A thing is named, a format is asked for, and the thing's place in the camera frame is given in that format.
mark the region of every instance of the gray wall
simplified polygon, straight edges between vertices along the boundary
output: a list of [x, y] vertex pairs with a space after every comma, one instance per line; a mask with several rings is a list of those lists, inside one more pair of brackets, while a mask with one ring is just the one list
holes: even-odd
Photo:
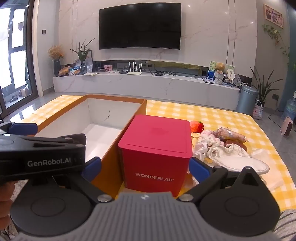
[[59, 4], [60, 0], [40, 0], [37, 16], [37, 54], [42, 90], [53, 87], [53, 61], [48, 50], [59, 42]]
[[279, 104], [279, 109], [284, 110], [287, 100], [293, 97], [294, 91], [296, 91], [296, 71], [293, 70], [294, 64], [296, 62], [296, 10], [288, 5], [288, 15], [290, 22], [290, 64], [288, 67], [287, 80], [285, 83], [283, 95]]
[[[267, 4], [273, 9], [277, 10], [283, 15], [284, 29], [276, 26], [272, 22], [265, 19], [263, 14], [263, 4]], [[274, 40], [271, 40], [267, 33], [263, 32], [262, 24], [274, 25], [276, 29], [282, 30], [281, 35], [287, 46], [290, 45], [290, 30], [289, 20], [287, 16], [287, 4], [284, 0], [256, 0], [257, 4], [257, 18], [258, 18], [258, 38], [257, 38], [257, 53], [255, 66], [260, 74], [260, 78], [264, 75], [265, 79], [268, 78], [271, 71], [274, 69], [272, 80], [282, 79], [284, 80], [275, 83], [272, 87], [280, 89], [274, 93], [281, 96], [283, 94], [286, 76], [287, 76], [287, 62], [288, 58], [282, 54], [280, 46], [275, 46]], [[272, 92], [268, 94], [265, 107], [276, 109], [276, 101], [272, 99]]]

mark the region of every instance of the hanging vine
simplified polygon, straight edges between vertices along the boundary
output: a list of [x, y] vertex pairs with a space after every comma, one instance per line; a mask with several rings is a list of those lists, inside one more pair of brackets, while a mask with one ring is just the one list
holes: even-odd
[[291, 61], [293, 64], [293, 71], [296, 71], [296, 62], [290, 60], [290, 47], [287, 47], [285, 45], [285, 42], [284, 42], [283, 38], [281, 37], [281, 31], [275, 29], [273, 26], [271, 26], [269, 24], [266, 24], [266, 25], [263, 24], [262, 26], [263, 26], [263, 31], [266, 32], [270, 36], [270, 38], [275, 41], [276, 46], [280, 42], [282, 43], [282, 45], [284, 47], [281, 47], [280, 49], [282, 50], [283, 55], [287, 56], [287, 58], [289, 60], [287, 62], [287, 65], [289, 65], [289, 62]]

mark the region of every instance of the television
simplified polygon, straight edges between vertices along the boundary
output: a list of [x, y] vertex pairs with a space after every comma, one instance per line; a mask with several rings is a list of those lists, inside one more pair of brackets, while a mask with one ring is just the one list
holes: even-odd
[[137, 3], [100, 9], [99, 49], [180, 49], [181, 3]]

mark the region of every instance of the potted plant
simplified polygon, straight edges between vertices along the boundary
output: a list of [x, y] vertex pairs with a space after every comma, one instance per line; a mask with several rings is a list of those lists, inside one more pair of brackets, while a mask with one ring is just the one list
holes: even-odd
[[89, 53], [89, 50], [90, 50], [90, 49], [86, 50], [86, 47], [87, 47], [87, 45], [88, 45], [91, 41], [89, 41], [86, 45], [84, 44], [85, 40], [84, 40], [84, 42], [82, 43], [82, 45], [80, 45], [80, 42], [79, 42], [78, 51], [75, 51], [75, 50], [73, 50], [73, 49], [70, 49], [71, 51], [75, 52], [75, 53], [78, 55], [79, 59], [80, 59], [80, 68], [79, 68], [79, 70], [80, 70], [80, 73], [81, 73], [81, 74], [85, 74], [86, 71], [87, 71], [87, 69], [86, 69], [86, 65], [85, 65], [84, 62], [85, 62], [85, 59], [86, 59], [86, 57], [87, 57], [87, 55], [88, 55], [88, 53]]
[[59, 76], [59, 71], [61, 70], [60, 58], [64, 59], [64, 54], [61, 45], [52, 46], [48, 50], [49, 56], [54, 60], [54, 76]]
[[278, 91], [279, 89], [272, 89], [271, 86], [275, 83], [275, 82], [278, 82], [278, 81], [281, 81], [283, 79], [279, 79], [279, 80], [276, 80], [276, 81], [272, 81], [272, 82], [269, 82], [272, 74], [274, 73], [274, 70], [271, 72], [270, 76], [268, 77], [267, 79], [267, 82], [264, 83], [264, 75], [263, 75], [263, 80], [261, 82], [260, 80], [260, 76], [258, 74], [258, 71], [256, 69], [256, 67], [254, 68], [254, 70], [252, 70], [253, 72], [253, 75], [257, 81], [257, 84], [258, 84], [258, 88], [255, 87], [257, 90], [258, 90], [258, 99], [261, 101], [262, 103], [262, 107], [264, 107], [264, 104], [265, 104], [265, 100], [266, 100], [266, 97], [267, 97], [267, 94], [271, 91]]

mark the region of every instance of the water bottle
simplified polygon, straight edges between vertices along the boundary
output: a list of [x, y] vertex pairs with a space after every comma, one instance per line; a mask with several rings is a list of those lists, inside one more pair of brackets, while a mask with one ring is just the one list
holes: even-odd
[[288, 116], [292, 119], [292, 121], [296, 117], [296, 91], [294, 92], [293, 98], [287, 101], [285, 111], [281, 118], [284, 120]]

